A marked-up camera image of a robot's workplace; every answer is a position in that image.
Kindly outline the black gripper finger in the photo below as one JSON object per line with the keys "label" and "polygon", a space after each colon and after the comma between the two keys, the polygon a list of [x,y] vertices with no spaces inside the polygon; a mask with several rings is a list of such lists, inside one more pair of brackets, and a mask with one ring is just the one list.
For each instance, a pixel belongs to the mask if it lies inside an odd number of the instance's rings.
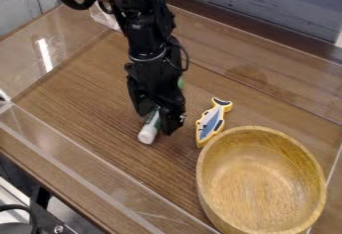
{"label": "black gripper finger", "polygon": [[135,80],[132,76],[128,76],[127,88],[135,111],[140,116],[145,116],[156,107],[155,84],[147,80]]}
{"label": "black gripper finger", "polygon": [[183,105],[159,109],[160,128],[165,135],[171,135],[184,124],[185,107]]}

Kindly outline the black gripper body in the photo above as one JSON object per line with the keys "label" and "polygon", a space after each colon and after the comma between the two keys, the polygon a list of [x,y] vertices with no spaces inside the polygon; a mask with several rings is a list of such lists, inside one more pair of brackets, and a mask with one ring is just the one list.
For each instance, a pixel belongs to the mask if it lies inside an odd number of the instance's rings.
{"label": "black gripper body", "polygon": [[155,51],[139,47],[128,50],[129,62],[124,65],[127,77],[132,76],[135,80],[147,80],[155,84],[156,106],[185,107],[185,99],[177,87],[177,80],[187,70],[181,54],[183,47],[179,44],[165,44]]}

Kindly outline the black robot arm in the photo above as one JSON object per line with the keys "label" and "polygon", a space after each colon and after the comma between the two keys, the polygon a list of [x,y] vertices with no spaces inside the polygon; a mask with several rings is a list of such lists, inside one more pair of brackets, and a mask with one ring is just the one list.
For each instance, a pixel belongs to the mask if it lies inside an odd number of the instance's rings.
{"label": "black robot arm", "polygon": [[97,5],[112,15],[128,41],[127,88],[141,116],[159,112],[160,129],[172,134],[185,118],[185,98],[179,80],[190,56],[172,35],[175,15],[165,0],[60,0],[73,10]]}

